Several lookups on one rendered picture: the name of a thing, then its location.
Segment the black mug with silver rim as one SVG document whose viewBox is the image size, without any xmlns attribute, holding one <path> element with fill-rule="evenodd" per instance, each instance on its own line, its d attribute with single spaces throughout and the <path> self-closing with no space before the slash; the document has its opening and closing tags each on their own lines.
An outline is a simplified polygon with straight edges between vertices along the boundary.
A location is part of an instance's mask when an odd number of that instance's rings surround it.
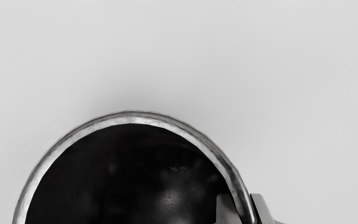
<svg viewBox="0 0 358 224">
<path fill-rule="evenodd" d="M 59 139 L 32 170 L 12 224 L 213 224 L 228 194 L 257 224 L 240 173 L 205 134 L 171 116 L 122 111 Z"/>
</svg>

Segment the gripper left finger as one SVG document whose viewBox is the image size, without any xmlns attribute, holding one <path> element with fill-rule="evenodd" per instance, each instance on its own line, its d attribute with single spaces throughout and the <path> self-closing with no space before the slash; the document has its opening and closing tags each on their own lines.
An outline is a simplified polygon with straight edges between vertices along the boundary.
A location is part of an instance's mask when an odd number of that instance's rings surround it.
<svg viewBox="0 0 358 224">
<path fill-rule="evenodd" d="M 242 224 L 230 194 L 217 195 L 215 224 Z"/>
</svg>

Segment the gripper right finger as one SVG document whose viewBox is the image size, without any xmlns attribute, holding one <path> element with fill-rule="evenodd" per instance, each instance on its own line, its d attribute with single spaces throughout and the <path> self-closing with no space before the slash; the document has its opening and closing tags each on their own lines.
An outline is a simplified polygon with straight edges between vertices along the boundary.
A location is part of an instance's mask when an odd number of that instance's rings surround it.
<svg viewBox="0 0 358 224">
<path fill-rule="evenodd" d="M 267 203 L 261 194 L 250 194 L 250 200 L 257 217 L 257 224 L 286 224 L 274 220 L 269 208 L 267 207 Z"/>
</svg>

